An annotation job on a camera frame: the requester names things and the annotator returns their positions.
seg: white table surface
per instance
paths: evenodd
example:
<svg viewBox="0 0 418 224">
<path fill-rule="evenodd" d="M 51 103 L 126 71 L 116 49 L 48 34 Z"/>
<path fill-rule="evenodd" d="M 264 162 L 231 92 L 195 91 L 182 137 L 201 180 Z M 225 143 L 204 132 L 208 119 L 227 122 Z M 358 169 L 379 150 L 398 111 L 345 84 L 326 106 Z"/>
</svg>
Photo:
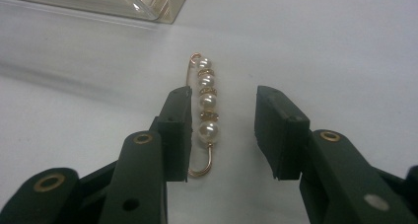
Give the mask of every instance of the white table surface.
<svg viewBox="0 0 418 224">
<path fill-rule="evenodd" d="M 309 223 L 299 182 L 273 180 L 256 145 L 256 86 L 404 177 L 418 163 L 417 13 L 417 0 L 186 0 L 162 25 L 0 0 L 0 206 L 38 172 L 117 159 L 199 51 L 217 73 L 220 142 L 209 176 L 169 184 L 170 222 Z"/>
</svg>

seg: white pearl bead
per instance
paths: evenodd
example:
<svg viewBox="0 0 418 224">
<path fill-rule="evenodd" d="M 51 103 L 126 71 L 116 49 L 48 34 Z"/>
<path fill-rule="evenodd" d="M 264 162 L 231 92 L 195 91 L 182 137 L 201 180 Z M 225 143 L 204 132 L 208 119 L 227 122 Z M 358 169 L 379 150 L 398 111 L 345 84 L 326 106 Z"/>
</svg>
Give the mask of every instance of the white pearl bead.
<svg viewBox="0 0 418 224">
<path fill-rule="evenodd" d="M 218 141 L 218 123 L 204 121 L 199 125 L 199 138 L 204 143 L 216 143 Z"/>
<path fill-rule="evenodd" d="M 205 69 L 205 68 L 210 68 L 212 67 L 212 62 L 205 57 L 200 57 L 195 59 L 195 66 L 197 67 L 197 70 L 201 70 L 201 69 Z"/>
<path fill-rule="evenodd" d="M 199 98 L 200 109 L 202 111 L 214 111 L 216 107 L 216 96 L 213 94 L 203 94 Z"/>
<path fill-rule="evenodd" d="M 203 74 L 199 77 L 200 88 L 213 88 L 215 86 L 215 77 L 210 74 Z"/>
</svg>

